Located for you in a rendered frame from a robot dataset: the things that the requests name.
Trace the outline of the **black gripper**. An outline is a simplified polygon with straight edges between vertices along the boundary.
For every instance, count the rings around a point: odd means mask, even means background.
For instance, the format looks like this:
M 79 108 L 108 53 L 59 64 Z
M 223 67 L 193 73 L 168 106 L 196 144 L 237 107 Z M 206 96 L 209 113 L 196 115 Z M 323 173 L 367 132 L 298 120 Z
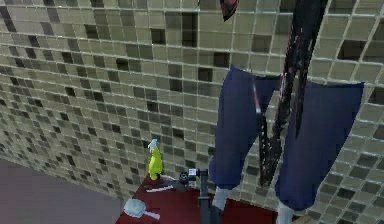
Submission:
M 184 186 L 184 187 L 188 187 L 189 186 L 189 175 L 187 172 L 182 172 L 180 175 L 179 175 L 179 179 L 178 178 L 174 178 L 174 177 L 171 177 L 169 175 L 160 175 L 160 177 L 164 180 L 168 180 L 168 181 L 178 181 L 179 180 L 179 183 Z M 144 190 L 148 193 L 154 193 L 154 192 L 162 192 L 162 191 L 167 191 L 167 190 L 173 190 L 173 189 L 177 189 L 176 186 L 174 185 L 167 185 L 167 186 L 161 186 L 161 187 L 154 187 L 154 186 L 144 186 Z

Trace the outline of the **yellow spray bottle white head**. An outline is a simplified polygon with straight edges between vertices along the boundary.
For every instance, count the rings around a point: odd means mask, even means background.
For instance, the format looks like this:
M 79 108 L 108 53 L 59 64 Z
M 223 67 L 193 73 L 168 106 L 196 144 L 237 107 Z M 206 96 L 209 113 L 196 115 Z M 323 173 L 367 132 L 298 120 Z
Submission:
M 157 180 L 160 178 L 160 175 L 163 171 L 163 162 L 162 156 L 159 148 L 157 147 L 157 140 L 152 139 L 148 145 L 148 149 L 150 150 L 151 156 L 148 165 L 148 173 L 149 177 L 152 180 Z

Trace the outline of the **dark red counter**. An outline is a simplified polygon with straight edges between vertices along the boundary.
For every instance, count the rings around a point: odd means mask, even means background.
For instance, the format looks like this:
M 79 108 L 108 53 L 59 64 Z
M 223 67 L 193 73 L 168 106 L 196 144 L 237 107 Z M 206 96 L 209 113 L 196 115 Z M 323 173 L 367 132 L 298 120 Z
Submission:
M 146 192 L 144 187 L 152 184 L 153 181 L 146 177 L 135 192 L 134 198 L 142 200 L 150 212 L 160 215 L 160 219 L 146 215 L 134 218 L 121 213 L 115 224 L 200 224 L 198 190 Z M 274 224 L 275 218 L 276 213 L 273 211 L 228 199 L 222 224 Z

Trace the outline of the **pale blue round hand mirror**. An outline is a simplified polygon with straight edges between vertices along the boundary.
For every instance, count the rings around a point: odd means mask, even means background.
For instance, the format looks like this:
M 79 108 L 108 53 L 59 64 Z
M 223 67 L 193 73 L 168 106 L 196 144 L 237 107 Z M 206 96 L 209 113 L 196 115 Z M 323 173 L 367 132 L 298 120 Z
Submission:
M 160 219 L 159 214 L 148 211 L 145 203 L 139 199 L 129 199 L 123 207 L 123 212 L 134 218 L 146 215 L 156 220 Z

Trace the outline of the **dark red pointed wall object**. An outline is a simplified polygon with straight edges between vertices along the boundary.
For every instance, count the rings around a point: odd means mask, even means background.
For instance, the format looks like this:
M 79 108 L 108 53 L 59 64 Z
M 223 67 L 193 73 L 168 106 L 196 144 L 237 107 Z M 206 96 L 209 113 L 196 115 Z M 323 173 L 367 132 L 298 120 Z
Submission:
M 239 0 L 219 0 L 223 21 L 229 20 L 236 12 Z

